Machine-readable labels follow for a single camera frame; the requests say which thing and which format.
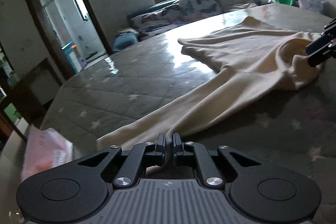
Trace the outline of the cream long-sleeve sweater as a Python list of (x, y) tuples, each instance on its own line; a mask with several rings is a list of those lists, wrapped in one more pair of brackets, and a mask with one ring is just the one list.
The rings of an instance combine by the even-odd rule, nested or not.
[(285, 30), (247, 17), (209, 35), (179, 39), (182, 53), (217, 71), (187, 94), (97, 140), (98, 149), (156, 141), (164, 133), (189, 136), (225, 120), (275, 89), (297, 90), (314, 80), (306, 47), (320, 34)]

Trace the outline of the clear plastic storage box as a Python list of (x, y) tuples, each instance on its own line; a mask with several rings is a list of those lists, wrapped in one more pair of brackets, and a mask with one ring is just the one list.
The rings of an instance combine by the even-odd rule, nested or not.
[(323, 0), (298, 0), (298, 4), (301, 9), (323, 14), (326, 2)]

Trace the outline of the pink tissue pack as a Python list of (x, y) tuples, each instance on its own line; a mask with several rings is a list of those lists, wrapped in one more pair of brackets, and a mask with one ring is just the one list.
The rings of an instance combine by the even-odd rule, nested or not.
[(21, 181), (72, 161), (73, 143), (53, 128), (29, 128), (21, 171)]

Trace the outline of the blue folded blanket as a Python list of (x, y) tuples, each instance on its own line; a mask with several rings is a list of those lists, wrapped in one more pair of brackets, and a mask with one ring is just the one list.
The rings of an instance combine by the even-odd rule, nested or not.
[(116, 36), (113, 45), (113, 52), (119, 52), (129, 46), (138, 43), (137, 36), (132, 32), (126, 32)]

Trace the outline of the teal bench sofa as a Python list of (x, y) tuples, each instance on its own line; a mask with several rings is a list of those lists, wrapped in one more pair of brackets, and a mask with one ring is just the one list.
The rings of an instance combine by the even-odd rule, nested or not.
[(138, 32), (152, 32), (165, 26), (182, 25), (229, 12), (234, 5), (260, 0), (171, 0), (153, 5), (127, 16)]

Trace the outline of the long butterfly print pillow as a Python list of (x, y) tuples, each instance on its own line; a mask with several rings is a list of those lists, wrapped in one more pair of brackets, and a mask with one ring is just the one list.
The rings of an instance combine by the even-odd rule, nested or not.
[(158, 11), (147, 12), (130, 19), (131, 26), (140, 33), (164, 32), (165, 28), (171, 30), (186, 23), (184, 10), (180, 5), (174, 4)]

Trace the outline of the square butterfly print cushion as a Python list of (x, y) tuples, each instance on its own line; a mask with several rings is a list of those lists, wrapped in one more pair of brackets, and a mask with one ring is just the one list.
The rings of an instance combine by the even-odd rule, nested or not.
[(223, 13), (219, 0), (177, 0), (174, 4), (183, 8), (186, 22), (194, 22)]

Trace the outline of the blue white small cabinet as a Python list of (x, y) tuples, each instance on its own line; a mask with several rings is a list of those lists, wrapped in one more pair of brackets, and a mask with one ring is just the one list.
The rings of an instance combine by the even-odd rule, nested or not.
[(76, 74), (80, 73), (82, 70), (82, 65), (80, 64), (79, 58), (77, 57), (74, 49), (75, 44), (73, 42), (69, 42), (65, 46), (62, 47), (62, 51), (65, 54), (69, 64), (73, 68)]

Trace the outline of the dark wooden display shelf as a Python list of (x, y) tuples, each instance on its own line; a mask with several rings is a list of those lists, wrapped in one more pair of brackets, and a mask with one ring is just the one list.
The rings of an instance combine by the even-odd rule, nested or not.
[(6, 54), (1, 46), (1, 133), (10, 137), (12, 132), (15, 132), (18, 137), (27, 143), (27, 137), (22, 133), (17, 125), (11, 120), (10, 116), (5, 112), (5, 109), (14, 104), (14, 100), (11, 98), (11, 88), (8, 83), (9, 75), (6, 73), (5, 68), (10, 66), (6, 59)]

